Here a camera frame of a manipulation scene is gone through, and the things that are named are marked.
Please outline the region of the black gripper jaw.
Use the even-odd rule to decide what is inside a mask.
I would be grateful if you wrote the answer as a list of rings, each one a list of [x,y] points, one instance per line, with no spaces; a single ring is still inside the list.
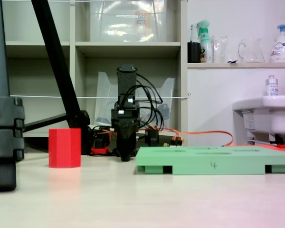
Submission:
[[[136,124],[117,124],[117,150],[121,161],[128,162],[136,148]]]

